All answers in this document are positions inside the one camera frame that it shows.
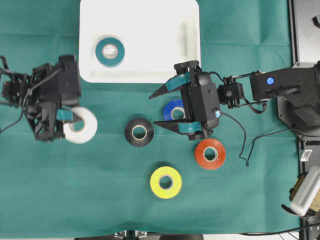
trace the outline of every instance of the black cable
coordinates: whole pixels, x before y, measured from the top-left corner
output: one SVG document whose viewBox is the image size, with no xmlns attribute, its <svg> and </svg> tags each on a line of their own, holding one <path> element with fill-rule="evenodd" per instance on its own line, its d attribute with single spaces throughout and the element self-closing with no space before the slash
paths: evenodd
<svg viewBox="0 0 320 240">
<path fill-rule="evenodd" d="M 292 237 L 294 237 L 296 240 L 299 240 L 299 238 L 293 236 L 290 232 L 288 232 L 289 235 L 291 235 Z"/>
<path fill-rule="evenodd" d="M 245 96 L 242 97 L 242 99 L 245 101 L 245 103 L 249 106 L 249 108 L 256 114 L 263 114 L 266 110 L 267 110 L 267 102 L 266 101 L 262 101 L 262 110 L 256 109 L 254 108 L 252 105 L 252 103 L 250 103 L 248 101 L 248 99 L 246 99 Z"/>
<path fill-rule="evenodd" d="M 51 80 L 52 78 L 54 78 L 57 74 L 59 74 L 60 72 L 62 72 L 62 70 L 63 70 L 62 68 L 59 68 L 59 69 L 55 70 L 55 71 L 54 71 L 53 73 L 51 73 L 49 76 L 47 76 L 47 77 L 44 78 L 42 81 L 38 82 L 36 85 L 34 85 L 33 87 L 31 87 L 31 88 L 29 88 L 29 89 L 27 90 L 27 93 L 26 93 L 26 95 L 25 95 L 25 97 L 24 97 L 24 99 L 23 99 L 22 105 L 21 105 L 21 113 L 20 113 L 19 118 L 18 118 L 15 122 L 13 122 L 13 123 L 11 123 L 10 125 L 6 126 L 5 128 L 0 129 L 0 134 L 2 134 L 5 130 L 13 127 L 13 126 L 16 125 L 18 122 L 21 121 L 21 119 L 23 118 L 23 115 L 24 115 L 24 109 L 25 109 L 25 106 L 26 106 L 27 98 L 32 95 L 32 92 L 33 92 L 36 88 L 38 88 L 39 86 L 41 86 L 42 84 L 44 84 L 44 83 L 46 83 L 47 81 L 49 81 L 49 80 Z"/>
<path fill-rule="evenodd" d="M 242 124 L 237 119 L 235 119 L 233 116 L 231 116 L 231 115 L 229 115 L 229 114 L 227 114 L 225 112 L 222 112 L 222 111 L 221 111 L 221 114 L 226 116 L 226 117 L 228 117 L 228 118 L 230 118 L 234 122 L 236 122 L 240 126 L 240 128 L 242 129 L 242 131 L 243 131 L 243 143 L 242 143 L 241 151 L 240 151 L 240 154 L 239 154 L 239 158 L 245 160 L 245 165 L 247 167 L 249 167 L 249 159 L 246 159 L 246 158 L 244 158 L 242 156 L 242 154 L 244 153 L 245 145 L 246 145 L 246 141 L 247 141 L 247 132 L 246 132 L 244 126 L 242 126 Z"/>
<path fill-rule="evenodd" d="M 242 154 L 243 154 L 243 152 L 244 152 L 245 145 L 246 145 L 246 141 L 247 141 L 247 132 L 246 132 L 245 128 L 244 128 L 244 127 L 242 126 L 242 124 L 241 124 L 237 119 L 235 119 L 233 116 L 231 116 L 231 115 L 229 115 L 229 114 L 227 114 L 227 113 L 225 113 L 225 112 L 222 112 L 222 111 L 221 111 L 221 114 L 222 114 L 223 116 L 226 116 L 226 117 L 230 118 L 230 119 L 233 120 L 234 122 L 236 122 L 236 123 L 240 126 L 240 128 L 242 129 L 242 131 L 243 131 L 243 134 L 244 134 L 244 136 L 243 136 L 243 144 L 242 144 L 242 147 L 241 147 L 241 152 L 240 152 L 240 154 L 239 154 L 239 158 L 245 160 L 245 166 L 246 166 L 246 167 L 249 167 L 249 160 L 250 160 L 250 157 L 251 157 L 252 152 L 253 152 L 253 150 L 254 150 L 256 140 L 258 140 L 258 139 L 260 139 L 260 138 L 264 138 L 264 137 L 267 137 L 267 136 L 279 134 L 279 133 L 282 133 L 282 132 L 285 132 L 285 131 L 289 131 L 289 130 L 292 130 L 292 131 L 301 133 L 301 134 L 303 134 L 305 137 L 310 137 L 310 138 L 312 138 L 312 137 L 318 137 L 318 138 L 320 138 L 320 135 L 310 134 L 310 133 L 301 131 L 301 130 L 296 129 L 296 128 L 286 128 L 286 129 L 282 129 L 282 130 L 279 130 L 279 131 L 275 131 L 275 132 L 271 132 L 271 133 L 266 133 L 266 134 L 263 134 L 263 135 L 260 135 L 260 136 L 256 136 L 256 137 L 253 139 L 252 145 L 251 145 L 251 149 L 250 149 L 250 152 L 249 152 L 249 155 L 248 155 L 247 158 L 245 158 L 245 157 L 242 156 Z"/>
<path fill-rule="evenodd" d="M 276 231 L 276 232 L 266 232 L 266 233 L 239 233 L 240 235 L 244 235 L 244 236 L 270 236 L 270 235 L 277 235 L 277 234 L 286 234 L 289 232 L 297 232 L 300 230 L 304 230 L 304 229 L 308 229 L 310 227 L 315 227 L 315 226 L 320 226 L 320 222 L 318 223 L 314 223 L 314 224 L 310 224 L 307 226 L 301 226 L 301 227 L 296 227 L 296 228 L 292 228 L 292 229 L 288 229 L 288 230 L 283 230 L 283 231 Z"/>
<path fill-rule="evenodd" d="M 279 234 L 279 236 L 280 236 L 280 238 L 281 238 L 282 240 L 285 240 L 280 234 Z"/>
<path fill-rule="evenodd" d="M 222 82 L 224 82 L 224 80 L 222 79 L 222 77 L 219 75 L 219 73 L 215 72 L 215 71 L 211 71 L 209 72 L 210 75 L 214 74 L 216 75 Z"/>
</svg>

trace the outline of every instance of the blue tape roll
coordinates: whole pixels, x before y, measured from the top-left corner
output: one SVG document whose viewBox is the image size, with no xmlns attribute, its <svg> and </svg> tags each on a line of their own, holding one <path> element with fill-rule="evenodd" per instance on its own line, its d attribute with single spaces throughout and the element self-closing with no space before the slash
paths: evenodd
<svg viewBox="0 0 320 240">
<path fill-rule="evenodd" d="M 181 99 L 172 100 L 167 105 L 165 105 L 163 109 L 163 120 L 164 121 L 174 120 L 172 116 L 172 112 L 174 111 L 174 109 L 177 109 L 177 108 L 184 109 L 184 103 L 182 102 Z"/>
<path fill-rule="evenodd" d="M 106 45 L 113 45 L 117 48 L 117 55 L 114 58 L 107 58 L 104 56 L 103 50 Z M 107 37 L 102 39 L 95 48 L 96 58 L 100 63 L 107 67 L 115 67 L 122 62 L 125 57 L 124 45 L 114 37 Z"/>
</svg>

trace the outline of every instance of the table surface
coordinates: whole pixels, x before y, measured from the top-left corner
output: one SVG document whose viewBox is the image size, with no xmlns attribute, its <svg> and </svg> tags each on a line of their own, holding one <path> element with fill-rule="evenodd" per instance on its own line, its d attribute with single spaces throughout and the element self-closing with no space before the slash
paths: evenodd
<svg viewBox="0 0 320 240">
<path fill-rule="evenodd" d="M 229 76 L 290 67 L 286 0 L 198 3 L 205 71 Z M 77 54 L 79 4 L 2 0 L 0 54 L 10 69 L 31 73 L 43 63 L 54 64 L 59 55 Z M 249 81 L 242 81 L 252 100 Z M 80 103 L 94 112 L 99 124 L 89 143 L 35 142 L 25 119 L 0 136 L 0 238 L 86 237 L 128 229 L 272 232 L 299 226 L 296 217 L 281 209 L 289 203 L 298 173 L 292 133 L 259 140 L 246 168 L 238 158 L 243 133 L 222 118 L 212 137 L 224 144 L 226 161 L 219 170 L 208 171 L 194 160 L 198 142 L 185 136 L 155 126 L 146 147 L 133 147 L 125 139 L 130 119 L 161 120 L 163 107 L 178 93 L 148 100 L 159 85 L 81 83 Z M 246 154 L 253 137 L 285 128 L 275 101 L 262 115 L 246 107 L 223 110 L 247 129 Z M 18 114 L 1 107 L 0 126 Z M 151 173 L 161 166 L 174 167 L 182 176 L 182 191 L 173 199 L 158 199 L 149 188 Z"/>
</svg>

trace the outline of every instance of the white tray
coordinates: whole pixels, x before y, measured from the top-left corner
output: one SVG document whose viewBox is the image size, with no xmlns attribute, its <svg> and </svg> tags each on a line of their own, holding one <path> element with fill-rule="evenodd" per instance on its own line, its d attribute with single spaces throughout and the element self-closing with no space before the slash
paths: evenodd
<svg viewBox="0 0 320 240">
<path fill-rule="evenodd" d="M 123 61 L 106 67 L 96 46 L 113 37 L 125 48 Z M 165 83 L 174 64 L 199 60 L 196 0 L 81 0 L 79 71 L 91 83 Z"/>
</svg>

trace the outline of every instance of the teal tape roll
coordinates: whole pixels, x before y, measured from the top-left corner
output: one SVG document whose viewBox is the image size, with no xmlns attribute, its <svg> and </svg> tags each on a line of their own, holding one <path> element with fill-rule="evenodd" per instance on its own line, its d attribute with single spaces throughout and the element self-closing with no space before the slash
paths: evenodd
<svg viewBox="0 0 320 240">
<path fill-rule="evenodd" d="M 109 56 L 105 51 L 111 50 Z M 95 55 L 99 62 L 107 67 L 115 67 L 122 62 L 125 57 L 124 45 L 114 37 L 102 39 L 95 48 Z"/>
</svg>

